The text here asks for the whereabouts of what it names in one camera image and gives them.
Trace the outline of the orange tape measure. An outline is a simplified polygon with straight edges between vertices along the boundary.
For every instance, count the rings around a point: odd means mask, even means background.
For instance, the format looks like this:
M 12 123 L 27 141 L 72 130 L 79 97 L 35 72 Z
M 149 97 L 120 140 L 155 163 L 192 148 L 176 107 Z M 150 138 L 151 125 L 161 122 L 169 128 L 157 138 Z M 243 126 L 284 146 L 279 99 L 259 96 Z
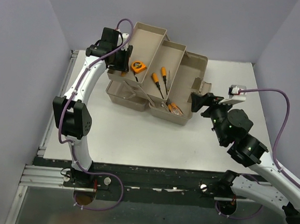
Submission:
M 141 61 L 134 61 L 131 63 L 131 69 L 135 74 L 139 74 L 147 70 L 147 66 Z

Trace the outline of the orange handled pliers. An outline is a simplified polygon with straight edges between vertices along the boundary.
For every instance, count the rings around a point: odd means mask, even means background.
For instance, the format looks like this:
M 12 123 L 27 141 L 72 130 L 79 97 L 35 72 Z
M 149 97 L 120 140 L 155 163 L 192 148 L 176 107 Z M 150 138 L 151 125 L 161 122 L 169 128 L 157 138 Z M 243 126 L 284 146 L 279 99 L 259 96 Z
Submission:
M 176 114 L 177 116 L 184 116 L 182 110 L 174 102 L 168 100 L 166 105 L 170 113 Z

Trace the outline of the small clear handled screwdriver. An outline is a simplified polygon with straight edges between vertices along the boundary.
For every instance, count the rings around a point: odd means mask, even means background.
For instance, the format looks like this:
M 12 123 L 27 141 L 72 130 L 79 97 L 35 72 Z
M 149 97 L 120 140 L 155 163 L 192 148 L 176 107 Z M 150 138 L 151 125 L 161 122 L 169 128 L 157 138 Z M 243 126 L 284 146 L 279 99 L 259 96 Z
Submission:
M 172 83 L 172 75 L 170 70 L 168 71 L 168 75 L 167 75 L 167 80 L 166 80 L 166 89 L 167 89 L 167 94 L 170 91 L 170 87 L 171 87 L 171 83 Z

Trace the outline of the orange handled screwdriver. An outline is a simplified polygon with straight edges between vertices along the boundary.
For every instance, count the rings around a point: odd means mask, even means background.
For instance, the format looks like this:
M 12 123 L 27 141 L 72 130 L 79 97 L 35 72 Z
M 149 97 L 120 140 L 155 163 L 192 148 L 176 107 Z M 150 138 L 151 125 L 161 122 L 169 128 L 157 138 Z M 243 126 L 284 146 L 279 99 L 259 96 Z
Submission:
M 166 95 L 168 95 L 168 89 L 167 89 L 167 71 L 165 67 L 161 67 L 161 75 L 164 81 Z
M 161 96 L 162 96 L 162 99 L 164 99 L 164 96 L 163 96 L 162 91 L 161 91 L 161 88 L 160 88 L 160 83 L 159 83 L 159 79 L 158 79 L 157 74 L 156 74 L 156 73 L 152 73 L 151 77 L 152 77 L 152 79 L 153 79 L 154 84 L 155 84 L 156 87 L 158 88 L 158 90 L 159 90 L 159 92 L 160 92 L 160 94 L 161 94 Z

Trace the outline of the beige tool box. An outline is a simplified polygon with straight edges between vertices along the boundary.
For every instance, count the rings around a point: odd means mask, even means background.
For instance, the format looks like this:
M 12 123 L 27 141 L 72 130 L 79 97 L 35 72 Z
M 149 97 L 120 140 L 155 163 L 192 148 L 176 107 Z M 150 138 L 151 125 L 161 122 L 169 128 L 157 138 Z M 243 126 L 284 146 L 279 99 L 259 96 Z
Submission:
M 170 41 L 167 30 L 136 23 L 128 73 L 108 71 L 106 89 L 113 103 L 178 125 L 192 118 L 191 94 L 205 94 L 212 85 L 204 81 L 208 58 Z

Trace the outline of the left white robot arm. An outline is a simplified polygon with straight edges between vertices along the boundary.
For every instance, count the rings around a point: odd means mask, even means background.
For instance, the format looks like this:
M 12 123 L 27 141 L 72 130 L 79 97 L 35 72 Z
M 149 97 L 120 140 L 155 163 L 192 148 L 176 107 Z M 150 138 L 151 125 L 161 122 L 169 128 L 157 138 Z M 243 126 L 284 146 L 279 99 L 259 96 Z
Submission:
M 70 182 L 81 187 L 94 183 L 92 158 L 89 153 L 87 135 L 92 127 L 92 117 L 87 103 L 95 84 L 108 69 L 127 72 L 133 51 L 129 44 L 131 35 L 119 28 L 104 28 L 101 38 L 85 50 L 85 60 L 77 78 L 61 97 L 55 97 L 53 113 L 58 129 L 58 140 L 68 144 L 72 164 L 67 174 Z

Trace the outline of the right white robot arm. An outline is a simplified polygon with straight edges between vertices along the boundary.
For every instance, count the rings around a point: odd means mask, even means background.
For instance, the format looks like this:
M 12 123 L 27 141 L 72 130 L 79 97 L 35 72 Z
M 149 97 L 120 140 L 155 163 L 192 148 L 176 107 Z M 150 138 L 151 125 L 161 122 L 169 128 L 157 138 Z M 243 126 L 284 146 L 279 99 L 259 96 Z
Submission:
M 208 117 L 213 124 L 218 142 L 228 149 L 230 157 L 266 179 L 272 188 L 252 183 L 240 174 L 227 171 L 228 176 L 217 183 L 217 191 L 228 197 L 232 193 L 268 207 L 282 215 L 287 224 L 300 224 L 300 179 L 280 163 L 260 140 L 249 134 L 253 126 L 242 109 L 222 103 L 223 98 L 212 93 L 191 94 L 191 111 Z

